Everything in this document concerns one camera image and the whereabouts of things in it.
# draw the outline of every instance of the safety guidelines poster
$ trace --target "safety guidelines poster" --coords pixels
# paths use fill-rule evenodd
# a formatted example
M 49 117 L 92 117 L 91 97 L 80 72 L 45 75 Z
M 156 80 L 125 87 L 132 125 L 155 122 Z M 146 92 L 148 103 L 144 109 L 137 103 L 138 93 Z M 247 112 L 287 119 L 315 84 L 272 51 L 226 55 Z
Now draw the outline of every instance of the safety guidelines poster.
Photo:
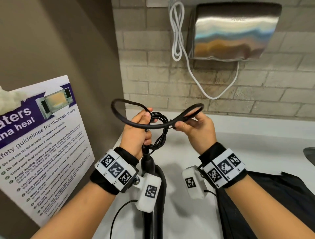
M 0 116 L 0 189 L 43 226 L 94 161 L 67 76 L 27 86 Z

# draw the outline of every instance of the person's right hand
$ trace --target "person's right hand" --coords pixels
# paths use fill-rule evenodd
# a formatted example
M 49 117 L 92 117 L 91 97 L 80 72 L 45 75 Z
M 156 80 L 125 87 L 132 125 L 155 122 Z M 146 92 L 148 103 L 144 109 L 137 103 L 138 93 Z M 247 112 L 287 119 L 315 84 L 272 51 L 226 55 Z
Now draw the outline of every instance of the person's right hand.
M 178 121 L 175 124 L 177 131 L 184 132 L 190 144 L 200 155 L 217 142 L 215 136 L 215 126 L 212 119 L 204 113 L 198 113 L 194 119 L 189 119 L 185 123 Z

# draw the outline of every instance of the hand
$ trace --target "hand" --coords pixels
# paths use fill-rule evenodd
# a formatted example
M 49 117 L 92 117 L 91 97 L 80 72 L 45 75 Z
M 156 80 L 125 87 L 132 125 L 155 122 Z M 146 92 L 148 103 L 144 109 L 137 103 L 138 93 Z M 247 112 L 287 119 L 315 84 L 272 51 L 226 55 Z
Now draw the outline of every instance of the hand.
M 215 136 L 215 126 L 212 119 L 204 113 L 198 113 L 194 119 L 189 119 L 186 123 L 178 121 L 175 124 L 177 131 L 184 132 L 189 139 L 190 144 L 200 155 L 217 142 Z
M 143 125 L 149 124 L 151 115 L 149 112 L 142 110 L 137 114 L 131 121 Z M 138 160 L 142 158 L 142 145 L 150 145 L 152 134 L 150 131 L 145 132 L 144 129 L 134 128 L 129 125 L 125 125 L 123 129 L 123 136 L 121 139 L 120 147 L 128 151 L 130 154 L 135 156 Z

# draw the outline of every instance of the white cable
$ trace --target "white cable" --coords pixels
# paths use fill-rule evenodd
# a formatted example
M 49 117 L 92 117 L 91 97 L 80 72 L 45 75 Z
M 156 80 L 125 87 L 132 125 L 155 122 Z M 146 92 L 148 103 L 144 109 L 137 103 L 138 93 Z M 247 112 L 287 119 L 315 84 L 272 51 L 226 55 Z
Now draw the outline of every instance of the white cable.
M 179 8 L 179 14 L 177 14 L 177 9 L 176 9 L 177 6 L 180 7 Z M 197 81 L 197 79 L 194 77 L 194 75 L 190 69 L 188 55 L 187 55 L 187 53 L 185 51 L 185 47 L 184 47 L 183 33 L 181 32 L 181 27 L 182 27 L 183 21 L 184 21 L 184 15 L 185 15 L 185 8 L 184 8 L 183 3 L 182 2 L 175 2 L 169 10 L 169 20 L 171 22 L 171 26 L 172 26 L 173 33 L 174 33 L 173 46 L 172 46 L 172 57 L 173 57 L 174 61 L 179 61 L 182 57 L 182 54 L 184 53 L 186 60 L 187 60 L 188 71 L 189 71 L 190 75 L 192 76 L 193 80 L 198 85 L 199 89 L 202 91 L 202 93 L 207 98 L 209 98 L 211 100 L 216 100 L 216 99 L 220 98 L 236 81 L 237 76 L 238 76 L 239 62 L 237 62 L 236 74 L 235 74 L 235 77 L 234 77 L 232 83 L 229 84 L 229 86 L 226 87 L 226 89 L 224 91 L 222 91 L 222 93 L 219 94 L 217 97 L 208 96 L 207 93 L 203 90 L 203 88 L 199 84 L 199 82 Z

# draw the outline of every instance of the forearm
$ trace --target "forearm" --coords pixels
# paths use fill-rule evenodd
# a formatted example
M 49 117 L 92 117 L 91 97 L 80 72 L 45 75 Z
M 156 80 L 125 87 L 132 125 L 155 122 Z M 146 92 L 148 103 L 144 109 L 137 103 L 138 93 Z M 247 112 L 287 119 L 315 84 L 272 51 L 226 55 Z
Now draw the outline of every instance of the forearm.
M 315 233 L 250 176 L 226 189 L 258 239 L 314 239 Z
M 115 199 L 89 182 L 32 239 L 90 239 Z

